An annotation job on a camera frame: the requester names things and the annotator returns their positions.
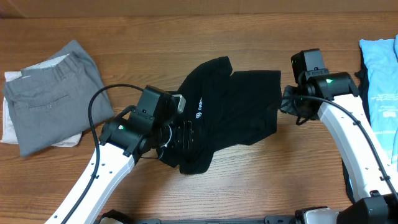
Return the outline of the black polo shirt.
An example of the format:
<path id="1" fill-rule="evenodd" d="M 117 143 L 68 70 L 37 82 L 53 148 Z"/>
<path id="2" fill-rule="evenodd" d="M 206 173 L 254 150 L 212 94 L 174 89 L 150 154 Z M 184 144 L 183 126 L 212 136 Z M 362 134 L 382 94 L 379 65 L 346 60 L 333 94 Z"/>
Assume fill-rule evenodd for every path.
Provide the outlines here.
<path id="1" fill-rule="evenodd" d="M 160 160 L 182 174 L 202 174 L 213 154 L 226 147 L 252 145 L 277 131 L 281 72 L 235 72 L 228 57 L 199 65 L 176 91 L 186 105 L 176 123 L 191 121 L 189 148 L 159 149 Z"/>

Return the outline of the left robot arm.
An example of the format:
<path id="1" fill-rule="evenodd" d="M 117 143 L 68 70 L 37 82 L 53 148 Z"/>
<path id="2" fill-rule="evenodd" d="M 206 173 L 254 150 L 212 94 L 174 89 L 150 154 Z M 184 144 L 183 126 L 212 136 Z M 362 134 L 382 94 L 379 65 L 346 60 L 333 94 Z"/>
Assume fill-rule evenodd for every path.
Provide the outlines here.
<path id="1" fill-rule="evenodd" d="M 177 122 L 184 111 L 181 94 L 153 86 L 142 89 L 137 105 L 131 105 L 94 135 L 95 151 L 86 169 L 48 223 L 94 223 L 119 183 L 143 154 L 156 149 L 190 149 L 190 121 Z"/>

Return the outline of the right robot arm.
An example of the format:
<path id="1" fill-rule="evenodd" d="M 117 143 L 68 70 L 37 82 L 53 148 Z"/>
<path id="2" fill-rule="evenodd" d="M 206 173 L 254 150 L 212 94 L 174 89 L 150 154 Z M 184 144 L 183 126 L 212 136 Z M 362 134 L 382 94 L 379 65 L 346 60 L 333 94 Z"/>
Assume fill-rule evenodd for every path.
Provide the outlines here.
<path id="1" fill-rule="evenodd" d="M 374 134 L 358 87 L 347 72 L 330 73 L 320 49 L 291 57 L 296 86 L 286 86 L 280 111 L 296 124 L 320 120 L 332 135 L 343 164 L 351 205 L 344 210 L 297 210 L 291 223 L 397 223 L 397 172 Z"/>

